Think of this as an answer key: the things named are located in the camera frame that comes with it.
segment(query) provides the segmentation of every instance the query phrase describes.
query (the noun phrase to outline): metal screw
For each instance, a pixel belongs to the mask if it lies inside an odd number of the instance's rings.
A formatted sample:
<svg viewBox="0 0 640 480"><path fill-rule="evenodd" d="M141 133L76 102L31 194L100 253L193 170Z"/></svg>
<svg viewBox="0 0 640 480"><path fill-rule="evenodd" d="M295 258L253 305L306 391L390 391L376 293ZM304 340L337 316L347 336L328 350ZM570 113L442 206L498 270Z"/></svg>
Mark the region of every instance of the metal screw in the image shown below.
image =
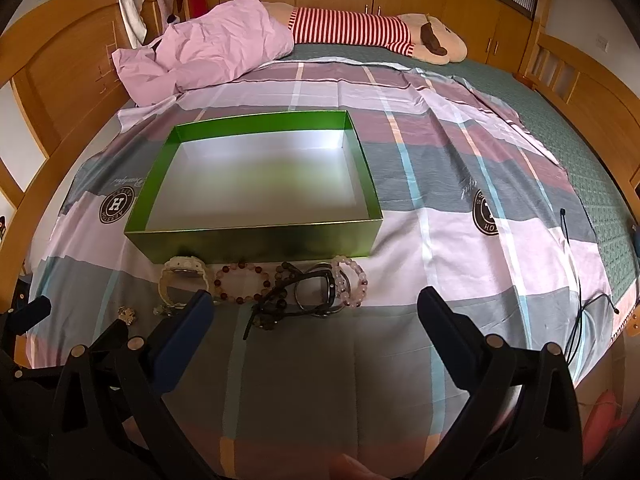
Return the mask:
<svg viewBox="0 0 640 480"><path fill-rule="evenodd" d="M500 348L504 345L504 339L497 334L489 334L485 341L491 348Z"/></svg>
<svg viewBox="0 0 640 480"><path fill-rule="evenodd" d="M73 357L80 357L84 355L84 351L86 350L86 346L84 345L76 345L71 349L71 355Z"/></svg>
<svg viewBox="0 0 640 480"><path fill-rule="evenodd" d="M546 345L546 349L549 350L553 355L560 355L562 353L562 349L557 343L549 343Z"/></svg>
<svg viewBox="0 0 640 480"><path fill-rule="evenodd" d="M145 340L140 336L135 336L127 341L127 348L129 350L140 350L145 345Z"/></svg>

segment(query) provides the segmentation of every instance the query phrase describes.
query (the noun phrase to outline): wooden headboard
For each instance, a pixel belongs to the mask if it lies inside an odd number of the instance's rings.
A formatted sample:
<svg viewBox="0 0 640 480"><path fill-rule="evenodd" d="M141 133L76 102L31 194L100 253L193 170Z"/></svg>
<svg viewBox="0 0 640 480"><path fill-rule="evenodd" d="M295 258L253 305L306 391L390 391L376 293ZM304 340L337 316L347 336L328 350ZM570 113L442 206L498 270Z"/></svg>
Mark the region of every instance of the wooden headboard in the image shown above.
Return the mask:
<svg viewBox="0 0 640 480"><path fill-rule="evenodd" d="M174 14L189 17L187 0ZM161 32L157 0L145 0L148 43ZM0 159L0 191L16 209L0 246L0 312L7 310L33 234L82 150L129 99L111 62L129 48L118 0L50 0L0 36L0 87L10 82L45 156L23 192Z"/></svg>
<svg viewBox="0 0 640 480"><path fill-rule="evenodd" d="M592 57L540 34L526 77L578 130L640 221L640 99Z"/></svg>

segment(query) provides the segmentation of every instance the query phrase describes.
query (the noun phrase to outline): green mattress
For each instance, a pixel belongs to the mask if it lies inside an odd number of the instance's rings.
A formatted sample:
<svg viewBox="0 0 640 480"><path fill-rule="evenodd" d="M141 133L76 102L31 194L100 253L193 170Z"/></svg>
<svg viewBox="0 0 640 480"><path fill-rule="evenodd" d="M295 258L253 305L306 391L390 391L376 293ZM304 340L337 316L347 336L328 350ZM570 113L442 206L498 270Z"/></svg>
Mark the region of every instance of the green mattress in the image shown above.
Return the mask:
<svg viewBox="0 0 640 480"><path fill-rule="evenodd" d="M432 65L371 46L298 44L284 60L327 56L346 57L359 62L392 62L442 75L460 76L478 90L507 102L519 113L531 133L567 169L572 186L596 232L614 302L618 302L640 274L630 236L634 220L622 195L580 135L540 94L517 82L511 74L475 61Z"/></svg>

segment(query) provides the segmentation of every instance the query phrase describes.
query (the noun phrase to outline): open box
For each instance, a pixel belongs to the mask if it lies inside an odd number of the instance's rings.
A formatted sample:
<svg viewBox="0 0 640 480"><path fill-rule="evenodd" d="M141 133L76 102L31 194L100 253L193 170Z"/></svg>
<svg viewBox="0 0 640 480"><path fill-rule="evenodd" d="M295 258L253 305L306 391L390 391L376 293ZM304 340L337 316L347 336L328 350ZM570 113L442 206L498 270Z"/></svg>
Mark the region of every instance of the open box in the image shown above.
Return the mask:
<svg viewBox="0 0 640 480"><path fill-rule="evenodd" d="M153 262L367 256L382 212L348 112L176 126L125 227Z"/></svg>

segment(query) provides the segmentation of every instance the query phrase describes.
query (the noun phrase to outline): plush dog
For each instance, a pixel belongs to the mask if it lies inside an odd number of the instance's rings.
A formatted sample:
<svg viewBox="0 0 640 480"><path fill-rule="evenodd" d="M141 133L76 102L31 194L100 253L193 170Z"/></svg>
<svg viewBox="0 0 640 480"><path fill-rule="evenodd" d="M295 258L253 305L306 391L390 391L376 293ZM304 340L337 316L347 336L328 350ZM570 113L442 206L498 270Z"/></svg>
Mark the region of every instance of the plush dog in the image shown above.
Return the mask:
<svg viewBox="0 0 640 480"><path fill-rule="evenodd" d="M290 28L295 43L383 46L438 65L459 62L466 57L464 41L433 16L377 16L283 3L263 4L272 18Z"/></svg>

